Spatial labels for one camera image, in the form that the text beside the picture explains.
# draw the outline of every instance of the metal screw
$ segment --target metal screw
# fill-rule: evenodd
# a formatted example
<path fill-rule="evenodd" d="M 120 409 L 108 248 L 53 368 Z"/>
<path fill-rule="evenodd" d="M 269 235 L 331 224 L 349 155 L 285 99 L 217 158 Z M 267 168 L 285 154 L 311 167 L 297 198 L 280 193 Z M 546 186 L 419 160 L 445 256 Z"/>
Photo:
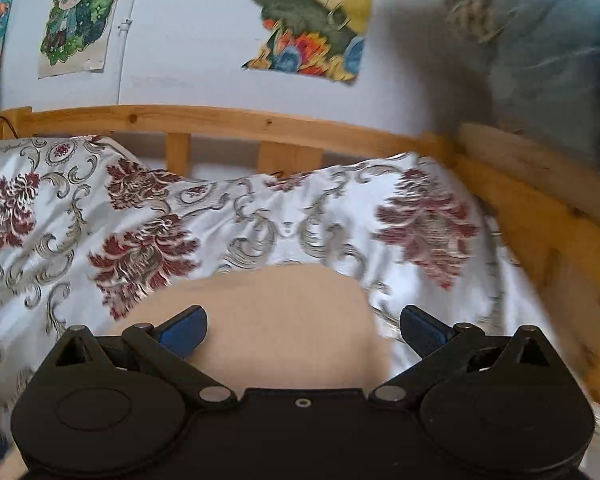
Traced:
<path fill-rule="evenodd" d="M 208 386 L 200 390 L 198 395 L 206 402 L 223 402 L 231 397 L 231 390 L 224 386 Z"/>
<path fill-rule="evenodd" d="M 388 402 L 398 402 L 407 396 L 407 392 L 400 386 L 393 386 L 391 384 L 380 386 L 376 389 L 375 394 L 378 399 L 387 400 Z"/>
<path fill-rule="evenodd" d="M 454 325 L 454 328 L 456 330 L 469 330 L 470 328 L 473 328 L 474 326 L 471 323 L 456 323 Z"/>

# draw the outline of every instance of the black plastic mount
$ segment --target black plastic mount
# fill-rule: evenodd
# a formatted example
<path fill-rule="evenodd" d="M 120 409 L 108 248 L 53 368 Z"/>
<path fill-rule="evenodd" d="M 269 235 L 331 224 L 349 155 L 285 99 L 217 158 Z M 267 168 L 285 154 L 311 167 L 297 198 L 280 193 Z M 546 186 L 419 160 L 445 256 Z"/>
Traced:
<path fill-rule="evenodd" d="M 186 363 L 192 306 L 154 328 L 71 327 L 11 421 L 31 479 L 576 479 L 590 406 L 541 330 L 486 336 L 402 312 L 423 360 L 375 388 L 247 390 Z"/>

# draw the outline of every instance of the wooden bed rail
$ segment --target wooden bed rail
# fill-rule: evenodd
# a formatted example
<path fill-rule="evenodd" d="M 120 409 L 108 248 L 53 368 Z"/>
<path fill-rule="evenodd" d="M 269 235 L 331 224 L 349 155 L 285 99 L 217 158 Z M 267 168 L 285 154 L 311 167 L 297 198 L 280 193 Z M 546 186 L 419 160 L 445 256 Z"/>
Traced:
<path fill-rule="evenodd" d="M 504 237 L 531 280 L 542 288 L 556 254 L 573 261 L 600 289 L 600 227 L 571 205 L 471 156 L 464 146 L 433 134 L 418 138 L 330 121 L 232 108 L 169 105 L 118 105 L 33 113 L 6 110 L 18 137 L 52 134 L 165 132 L 168 170 L 189 173 L 190 135 L 261 142 L 258 170 L 284 175 L 321 167 L 325 151 L 380 157 L 414 151 L 435 157 L 456 172 L 477 196 L 496 208 Z M 13 138 L 0 119 L 0 139 Z M 590 392 L 600 401 L 600 352 L 587 377 Z"/>

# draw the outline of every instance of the bed sheet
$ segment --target bed sheet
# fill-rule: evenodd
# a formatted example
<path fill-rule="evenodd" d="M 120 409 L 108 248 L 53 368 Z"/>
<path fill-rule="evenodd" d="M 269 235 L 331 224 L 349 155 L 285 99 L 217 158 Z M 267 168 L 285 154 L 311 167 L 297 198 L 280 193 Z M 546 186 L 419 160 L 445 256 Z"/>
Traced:
<path fill-rule="evenodd" d="M 493 218 L 430 158 L 205 182 L 107 137 L 0 141 L 0 438 L 72 324 L 105 334 L 178 279 L 317 262 L 367 291 L 395 340 L 392 374 L 419 360 L 400 339 L 406 304 L 491 334 L 536 324 L 555 342 Z"/>

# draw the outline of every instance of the blurred object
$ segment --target blurred object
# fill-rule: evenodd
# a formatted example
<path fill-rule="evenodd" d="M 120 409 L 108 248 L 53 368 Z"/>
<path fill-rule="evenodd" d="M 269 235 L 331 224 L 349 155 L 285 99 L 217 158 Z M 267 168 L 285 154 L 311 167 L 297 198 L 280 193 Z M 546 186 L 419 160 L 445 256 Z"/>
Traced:
<path fill-rule="evenodd" d="M 600 0 L 447 0 L 480 44 L 504 130 L 600 169 Z"/>

